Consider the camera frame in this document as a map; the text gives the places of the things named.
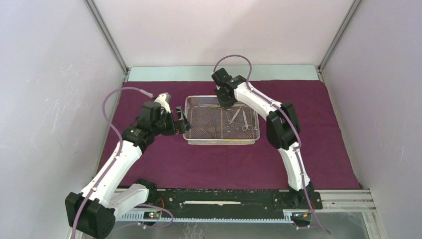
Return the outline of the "steel instrument tray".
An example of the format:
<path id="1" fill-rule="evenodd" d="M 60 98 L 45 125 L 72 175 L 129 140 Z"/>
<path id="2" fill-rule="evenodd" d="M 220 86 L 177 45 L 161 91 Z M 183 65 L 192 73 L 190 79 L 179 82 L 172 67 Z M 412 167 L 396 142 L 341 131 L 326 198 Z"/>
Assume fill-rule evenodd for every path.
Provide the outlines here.
<path id="1" fill-rule="evenodd" d="M 192 108 L 194 106 L 211 104 L 219 105 L 216 96 L 188 96 L 185 100 L 185 113 L 188 122 L 191 124 L 191 129 L 183 134 L 183 138 L 192 145 L 251 145 L 260 138 L 259 118 L 258 113 L 243 102 L 235 104 L 245 104 L 235 121 L 235 127 L 231 132 L 227 132 L 228 123 L 223 109 L 215 108 Z M 236 110 L 228 110 L 230 118 L 233 117 Z M 248 124 L 252 126 L 252 130 L 243 131 L 241 127 L 244 125 L 242 111 L 246 112 Z M 209 128 L 208 132 L 213 133 L 215 130 L 216 138 L 211 138 L 204 132 L 201 127 L 204 127 L 208 122 L 216 119 L 215 129 Z"/>

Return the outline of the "steel surgical scissors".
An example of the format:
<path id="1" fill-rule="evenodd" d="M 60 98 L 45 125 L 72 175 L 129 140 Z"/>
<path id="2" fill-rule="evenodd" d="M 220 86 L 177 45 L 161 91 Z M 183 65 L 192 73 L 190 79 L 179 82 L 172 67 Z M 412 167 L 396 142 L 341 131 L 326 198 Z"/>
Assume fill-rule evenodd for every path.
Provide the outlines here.
<path id="1" fill-rule="evenodd" d="M 228 129 L 227 132 L 231 132 L 231 130 L 235 127 L 235 123 L 231 120 L 229 113 L 228 113 L 228 109 L 224 110 L 225 111 L 225 115 L 227 118 L 227 123 L 228 123 Z"/>

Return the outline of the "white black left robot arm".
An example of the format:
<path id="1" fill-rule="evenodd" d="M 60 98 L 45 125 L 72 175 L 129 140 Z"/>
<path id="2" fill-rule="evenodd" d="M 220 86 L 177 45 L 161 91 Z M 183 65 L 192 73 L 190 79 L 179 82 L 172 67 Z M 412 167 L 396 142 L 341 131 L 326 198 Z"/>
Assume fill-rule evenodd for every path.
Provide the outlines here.
<path id="1" fill-rule="evenodd" d="M 141 158 L 156 136 L 186 133 L 190 124 L 181 107 L 176 107 L 178 120 L 173 113 L 156 102 L 147 102 L 140 115 L 122 133 L 114 152 L 94 179 L 80 193 L 69 193 L 65 207 L 71 237 L 81 231 L 97 239 L 105 239 L 118 218 L 132 208 L 152 207 L 157 193 L 149 187 L 134 183 L 125 191 L 114 192 L 132 165 Z"/>

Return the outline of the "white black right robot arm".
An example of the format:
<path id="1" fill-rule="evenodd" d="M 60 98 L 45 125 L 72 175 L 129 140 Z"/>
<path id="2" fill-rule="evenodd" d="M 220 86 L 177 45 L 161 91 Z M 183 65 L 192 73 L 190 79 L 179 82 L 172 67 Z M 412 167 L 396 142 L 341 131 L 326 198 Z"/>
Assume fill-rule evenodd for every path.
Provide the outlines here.
<path id="1" fill-rule="evenodd" d="M 211 77 L 216 83 L 215 93 L 220 106 L 229 108 L 242 102 L 265 120 L 266 138 L 278 150 L 286 168 L 290 203 L 295 208 L 304 207 L 314 187 L 303 165 L 300 125 L 294 106 L 263 94 L 240 75 L 232 77 L 215 72 Z"/>

